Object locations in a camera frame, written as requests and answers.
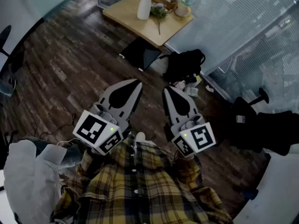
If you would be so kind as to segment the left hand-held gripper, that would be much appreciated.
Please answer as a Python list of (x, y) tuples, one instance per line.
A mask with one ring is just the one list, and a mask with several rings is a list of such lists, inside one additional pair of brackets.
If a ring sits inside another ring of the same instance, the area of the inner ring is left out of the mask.
[(109, 153), (130, 133), (129, 117), (142, 94), (142, 82), (129, 79), (105, 89), (99, 101), (81, 114), (73, 135), (101, 155)]

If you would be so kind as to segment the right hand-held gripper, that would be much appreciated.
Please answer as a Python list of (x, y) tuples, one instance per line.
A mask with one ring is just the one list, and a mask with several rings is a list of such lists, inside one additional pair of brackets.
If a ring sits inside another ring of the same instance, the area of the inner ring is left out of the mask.
[(209, 122), (205, 122), (194, 100), (183, 91), (166, 86), (162, 91), (164, 113), (169, 122), (164, 126), (168, 142), (183, 157), (189, 158), (216, 144)]

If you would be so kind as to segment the blue flowers bunch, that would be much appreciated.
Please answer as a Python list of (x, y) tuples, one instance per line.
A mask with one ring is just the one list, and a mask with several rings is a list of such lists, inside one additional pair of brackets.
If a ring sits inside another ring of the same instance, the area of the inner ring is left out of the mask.
[(160, 22), (168, 14), (168, 10), (163, 3), (152, 3), (150, 8), (150, 14), (157, 19), (158, 32), (160, 33)]

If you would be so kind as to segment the white vase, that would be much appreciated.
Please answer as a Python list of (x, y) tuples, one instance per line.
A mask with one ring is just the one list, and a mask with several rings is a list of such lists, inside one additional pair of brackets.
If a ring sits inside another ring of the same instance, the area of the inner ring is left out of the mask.
[(141, 0), (137, 10), (137, 18), (147, 20), (150, 16), (151, 0)]

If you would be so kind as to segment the person's right forearm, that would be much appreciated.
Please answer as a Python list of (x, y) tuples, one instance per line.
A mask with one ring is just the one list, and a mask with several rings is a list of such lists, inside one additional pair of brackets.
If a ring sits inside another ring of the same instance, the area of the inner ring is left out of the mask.
[(195, 166), (197, 166), (197, 163), (194, 155), (186, 158), (179, 154), (174, 161), (174, 167), (178, 170), (192, 169)]

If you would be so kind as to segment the small white box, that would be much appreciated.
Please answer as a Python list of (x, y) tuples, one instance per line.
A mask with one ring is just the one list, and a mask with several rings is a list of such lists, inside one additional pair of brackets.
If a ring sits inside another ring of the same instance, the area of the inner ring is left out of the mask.
[(198, 96), (198, 88), (195, 87), (186, 86), (184, 92), (191, 97)]

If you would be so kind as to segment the black backpack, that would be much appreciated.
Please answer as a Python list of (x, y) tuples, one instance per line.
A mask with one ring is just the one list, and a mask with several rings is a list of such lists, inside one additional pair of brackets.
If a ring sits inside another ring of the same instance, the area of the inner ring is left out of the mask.
[(168, 58), (168, 67), (163, 74), (163, 78), (168, 83), (175, 83), (186, 80), (189, 77), (199, 75), (201, 72), (201, 65), (204, 63), (206, 57), (199, 50), (191, 50), (182, 53), (172, 52), (170, 55), (160, 56), (159, 59)]

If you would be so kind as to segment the grey garment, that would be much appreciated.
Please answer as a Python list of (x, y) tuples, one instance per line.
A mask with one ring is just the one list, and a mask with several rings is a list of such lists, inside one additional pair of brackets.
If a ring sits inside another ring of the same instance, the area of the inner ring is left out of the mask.
[(36, 157), (46, 150), (42, 157), (58, 165), (59, 169), (72, 168), (78, 165), (83, 158), (83, 153), (77, 144), (67, 144), (65, 147), (62, 147), (30, 136), (23, 137), (21, 140), (30, 141), (35, 145)]

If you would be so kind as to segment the wooden table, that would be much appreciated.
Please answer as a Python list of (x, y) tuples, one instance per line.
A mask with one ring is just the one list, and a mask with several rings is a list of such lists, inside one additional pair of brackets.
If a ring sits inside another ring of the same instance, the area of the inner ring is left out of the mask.
[(152, 15), (147, 20), (137, 18), (137, 9), (141, 0), (121, 0), (103, 10), (103, 15), (121, 24), (153, 46), (159, 48), (178, 31), (194, 19), (179, 17), (173, 11), (160, 21)]

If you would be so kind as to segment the yellow plaid shirt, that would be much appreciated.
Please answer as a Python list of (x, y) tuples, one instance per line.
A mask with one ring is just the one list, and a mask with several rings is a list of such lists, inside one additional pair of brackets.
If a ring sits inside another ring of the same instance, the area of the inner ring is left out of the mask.
[(72, 224), (233, 224), (201, 164), (178, 170), (175, 159), (133, 135), (107, 155), (87, 148), (63, 186), (50, 220)]

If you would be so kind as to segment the black office chair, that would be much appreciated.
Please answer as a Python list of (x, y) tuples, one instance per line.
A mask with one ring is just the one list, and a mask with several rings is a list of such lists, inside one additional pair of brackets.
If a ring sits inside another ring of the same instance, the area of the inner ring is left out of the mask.
[(252, 105), (263, 100), (269, 103), (263, 88), (259, 94), (250, 103), (241, 97), (235, 100), (228, 118), (228, 138), (239, 149), (259, 153), (265, 148), (286, 156), (292, 145), (299, 144), (299, 114), (292, 111), (256, 113)]

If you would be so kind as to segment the cream jug teal lid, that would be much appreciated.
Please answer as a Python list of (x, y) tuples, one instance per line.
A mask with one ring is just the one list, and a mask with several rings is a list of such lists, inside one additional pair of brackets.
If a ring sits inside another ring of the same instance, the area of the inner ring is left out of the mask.
[(180, 0), (177, 3), (175, 14), (179, 17), (189, 17), (191, 15), (191, 0), (186, 0), (186, 2)]

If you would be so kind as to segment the wooden tray box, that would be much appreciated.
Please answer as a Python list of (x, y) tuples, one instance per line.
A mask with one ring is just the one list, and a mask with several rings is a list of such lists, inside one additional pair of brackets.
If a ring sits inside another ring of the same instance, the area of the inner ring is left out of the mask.
[(168, 10), (172, 10), (176, 8), (178, 3), (177, 0), (152, 0), (152, 3), (162, 3)]

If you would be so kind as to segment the white jacket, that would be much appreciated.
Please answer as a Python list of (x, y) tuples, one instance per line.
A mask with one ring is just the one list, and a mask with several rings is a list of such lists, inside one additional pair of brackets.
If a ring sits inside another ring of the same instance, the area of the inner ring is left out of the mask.
[(21, 140), (9, 146), (4, 166), (4, 188), (12, 212), (21, 224), (50, 224), (60, 199), (58, 166), (66, 149), (48, 144), (36, 154), (36, 146)]

